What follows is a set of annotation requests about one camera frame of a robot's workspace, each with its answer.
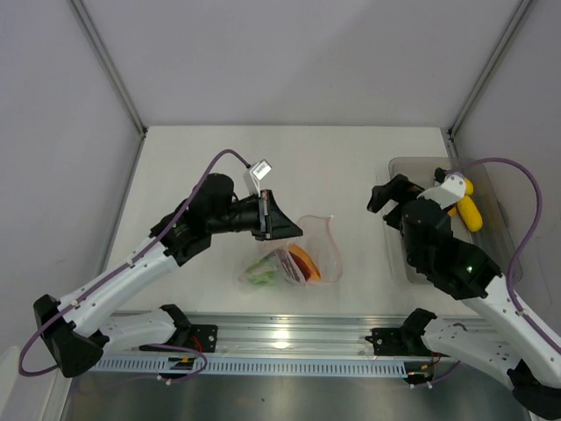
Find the clear zip top bag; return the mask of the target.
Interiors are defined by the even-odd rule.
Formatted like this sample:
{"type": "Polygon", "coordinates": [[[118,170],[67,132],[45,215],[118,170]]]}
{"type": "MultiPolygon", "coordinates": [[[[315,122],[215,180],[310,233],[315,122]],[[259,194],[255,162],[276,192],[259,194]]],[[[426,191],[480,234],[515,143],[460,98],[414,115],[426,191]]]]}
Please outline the clear zip top bag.
{"type": "Polygon", "coordinates": [[[303,235],[267,241],[240,263],[238,282],[247,287],[322,286],[340,281],[343,260],[331,232],[334,216],[305,215],[297,224],[303,235]]]}

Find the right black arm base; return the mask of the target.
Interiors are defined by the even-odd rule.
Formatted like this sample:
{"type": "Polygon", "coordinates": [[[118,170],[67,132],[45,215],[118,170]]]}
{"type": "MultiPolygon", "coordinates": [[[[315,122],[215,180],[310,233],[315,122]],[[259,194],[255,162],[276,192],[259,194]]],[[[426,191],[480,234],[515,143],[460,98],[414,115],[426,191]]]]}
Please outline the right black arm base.
{"type": "Polygon", "coordinates": [[[377,356],[430,357],[431,351],[422,341],[430,321],[437,315],[421,308],[415,309],[399,327],[373,328],[365,341],[377,356]]]}

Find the red toy meat slice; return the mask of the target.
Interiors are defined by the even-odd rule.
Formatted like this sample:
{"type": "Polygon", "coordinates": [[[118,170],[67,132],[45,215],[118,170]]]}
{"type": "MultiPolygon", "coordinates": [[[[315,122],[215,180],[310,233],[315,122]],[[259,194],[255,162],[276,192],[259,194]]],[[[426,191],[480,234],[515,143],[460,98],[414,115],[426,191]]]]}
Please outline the red toy meat slice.
{"type": "Polygon", "coordinates": [[[321,280],[321,273],[309,254],[300,246],[290,244],[275,251],[284,278],[300,285],[321,280]]]}

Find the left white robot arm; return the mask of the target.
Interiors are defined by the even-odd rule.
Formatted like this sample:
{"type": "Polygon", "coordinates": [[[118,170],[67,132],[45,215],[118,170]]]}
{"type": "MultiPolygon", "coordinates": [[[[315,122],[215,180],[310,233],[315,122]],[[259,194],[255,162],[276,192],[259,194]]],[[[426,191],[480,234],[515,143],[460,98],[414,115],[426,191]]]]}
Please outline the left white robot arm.
{"type": "Polygon", "coordinates": [[[33,305],[39,336],[67,378],[89,371],[104,355],[131,348],[173,350],[202,342],[184,312],[164,304],[151,312],[115,317],[144,287],[210,248],[213,236],[249,232],[258,241],[298,238],[302,229],[280,209],[269,189],[238,199],[234,182],[206,175],[176,210],[163,217],[119,267],[59,299],[33,305]]]}

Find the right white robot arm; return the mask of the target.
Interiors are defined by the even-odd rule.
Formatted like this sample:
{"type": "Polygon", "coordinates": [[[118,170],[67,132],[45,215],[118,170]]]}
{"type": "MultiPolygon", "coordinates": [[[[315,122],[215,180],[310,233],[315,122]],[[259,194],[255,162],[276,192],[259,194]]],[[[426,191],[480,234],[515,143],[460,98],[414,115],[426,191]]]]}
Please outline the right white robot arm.
{"type": "Polygon", "coordinates": [[[367,209],[399,231],[407,263],[438,290],[483,317],[504,339],[496,344],[417,308],[400,327],[374,328],[367,341],[378,355],[440,353],[491,376],[526,410],[560,418],[560,338],[508,286],[500,267],[479,247],[454,236],[449,209],[466,195],[462,175],[424,189],[405,175],[377,185],[367,209]]]}

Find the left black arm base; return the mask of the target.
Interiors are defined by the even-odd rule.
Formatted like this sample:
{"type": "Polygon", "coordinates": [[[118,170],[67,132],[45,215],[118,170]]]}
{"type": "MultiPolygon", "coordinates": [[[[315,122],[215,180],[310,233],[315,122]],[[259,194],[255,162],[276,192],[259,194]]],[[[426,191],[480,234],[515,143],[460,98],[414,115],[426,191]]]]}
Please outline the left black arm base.
{"type": "Polygon", "coordinates": [[[173,320],[174,330],[166,342],[159,345],[192,348],[202,353],[214,353],[217,344],[217,325],[193,325],[175,304],[160,307],[173,320]]]}

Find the green toy lime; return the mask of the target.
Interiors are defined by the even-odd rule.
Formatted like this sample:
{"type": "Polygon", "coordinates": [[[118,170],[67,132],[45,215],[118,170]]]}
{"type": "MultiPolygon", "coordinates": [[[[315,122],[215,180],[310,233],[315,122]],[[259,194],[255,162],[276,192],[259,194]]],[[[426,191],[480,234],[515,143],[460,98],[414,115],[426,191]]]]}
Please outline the green toy lime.
{"type": "Polygon", "coordinates": [[[264,286],[274,281],[278,268],[267,258],[255,261],[242,274],[244,281],[253,286],[264,286]]]}

